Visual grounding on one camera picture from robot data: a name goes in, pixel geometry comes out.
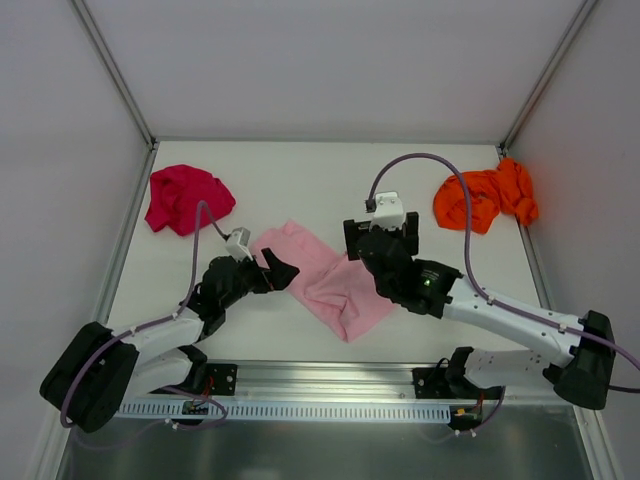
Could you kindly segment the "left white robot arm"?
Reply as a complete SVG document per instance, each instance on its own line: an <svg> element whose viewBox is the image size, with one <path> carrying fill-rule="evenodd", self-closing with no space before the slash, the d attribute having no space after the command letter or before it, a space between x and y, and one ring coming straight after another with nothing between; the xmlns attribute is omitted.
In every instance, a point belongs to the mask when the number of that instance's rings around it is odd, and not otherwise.
<svg viewBox="0 0 640 480"><path fill-rule="evenodd" d="M173 388L209 392L214 383L207 374L208 358L197 343L217 332L239 300L283 291L299 273L269 248L242 260L216 257L202 278L192 281L176 312L121 331L98 322L84 325L45 376L39 394L59 411L65 427L93 433L130 398Z"/></svg>

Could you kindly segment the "pink t shirt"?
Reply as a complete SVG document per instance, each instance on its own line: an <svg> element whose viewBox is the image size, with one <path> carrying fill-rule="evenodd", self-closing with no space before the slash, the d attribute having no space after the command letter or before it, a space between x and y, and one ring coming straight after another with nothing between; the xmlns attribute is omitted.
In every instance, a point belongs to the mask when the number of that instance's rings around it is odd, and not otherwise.
<svg viewBox="0 0 640 480"><path fill-rule="evenodd" d="M292 220L265 231L252 243L250 250L262 266L265 249L299 269L288 293L346 343L368 333L395 308L377 294L362 263L337 253Z"/></svg>

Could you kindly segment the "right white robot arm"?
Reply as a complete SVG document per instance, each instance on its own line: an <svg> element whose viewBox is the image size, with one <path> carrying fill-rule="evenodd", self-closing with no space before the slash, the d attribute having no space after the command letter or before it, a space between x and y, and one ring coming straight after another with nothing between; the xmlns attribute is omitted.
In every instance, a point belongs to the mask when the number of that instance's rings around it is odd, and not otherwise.
<svg viewBox="0 0 640 480"><path fill-rule="evenodd" d="M497 299L459 270L420 260L418 219L386 231L369 221L344 221L347 256L372 275L376 293L416 315L472 325L519 344L512 351L458 347L438 378L455 398L495 398L504 387L552 390L582 408L606 405L615 360L607 316L559 314Z"/></svg>

